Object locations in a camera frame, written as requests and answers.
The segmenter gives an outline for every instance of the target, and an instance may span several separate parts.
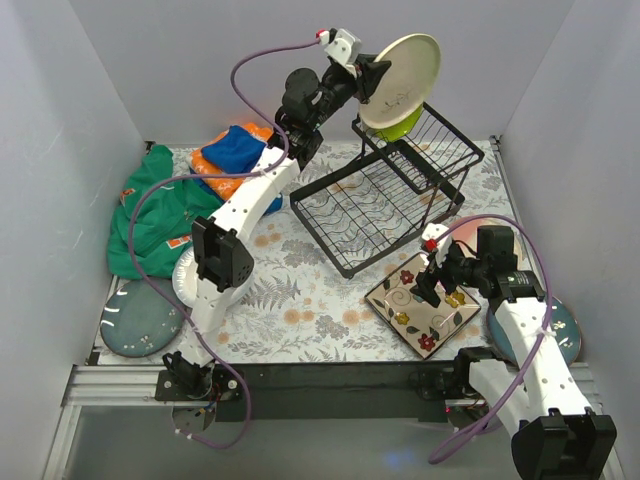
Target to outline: black wire dish rack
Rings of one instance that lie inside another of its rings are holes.
[[[345,278],[455,215],[469,169],[484,153],[431,106],[402,138],[387,141],[360,118],[360,154],[291,194],[291,207]]]

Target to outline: orange cloth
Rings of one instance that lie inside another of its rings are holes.
[[[255,123],[246,123],[242,125],[242,128],[244,128],[254,137],[259,138],[260,140],[263,140],[265,142],[269,139],[272,133],[270,128],[261,128],[258,127]],[[223,138],[227,134],[227,132],[228,130],[225,130],[207,145],[216,143],[218,140]],[[203,173],[207,175],[224,173],[215,165],[207,162],[207,160],[205,160],[205,158],[202,156],[202,149],[207,145],[203,145],[202,147],[194,150],[191,153],[191,166],[196,171],[196,173]],[[229,200],[244,181],[243,178],[204,178],[203,180],[207,182],[207,185],[209,185],[224,201]]]

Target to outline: fabric pile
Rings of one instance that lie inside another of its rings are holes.
[[[268,128],[255,124],[233,125],[211,143],[192,153],[192,173],[246,173],[258,163]],[[173,154],[163,146],[154,146],[142,159],[120,194],[120,203],[112,217],[107,246],[107,262],[112,274],[138,279],[127,247],[131,214],[154,184],[170,178]],[[133,230],[136,258],[144,271],[155,277],[170,278],[180,255],[191,246],[191,224],[198,216],[208,217],[231,198],[244,179],[196,179],[166,185],[145,202]],[[266,213],[277,211],[282,197],[276,198]]]

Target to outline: teal plate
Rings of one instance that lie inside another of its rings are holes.
[[[551,327],[556,332],[556,341],[558,342],[565,362],[567,362],[567,365],[571,365],[580,354],[580,347],[582,345],[580,327],[578,327],[578,322],[576,322],[575,317],[557,298],[553,299],[553,306],[551,308],[553,309]],[[487,327],[500,355],[514,365],[517,365],[516,355],[513,353],[513,348],[507,338],[507,334],[496,320],[491,309],[487,312]]]
[[[178,305],[171,280],[153,279]],[[114,293],[102,312],[100,334],[113,353],[140,358],[165,348],[180,332],[184,317],[143,280]]]

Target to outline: green towel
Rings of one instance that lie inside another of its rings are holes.
[[[173,154],[156,145],[142,159],[120,194],[120,203],[111,220],[107,261],[114,275],[140,278],[127,248],[127,233],[138,200],[156,183],[171,177]],[[197,216],[208,217],[222,206],[191,180],[170,183],[156,190],[142,206],[133,229],[136,257],[144,271],[170,278],[178,257],[191,246],[191,224]]]

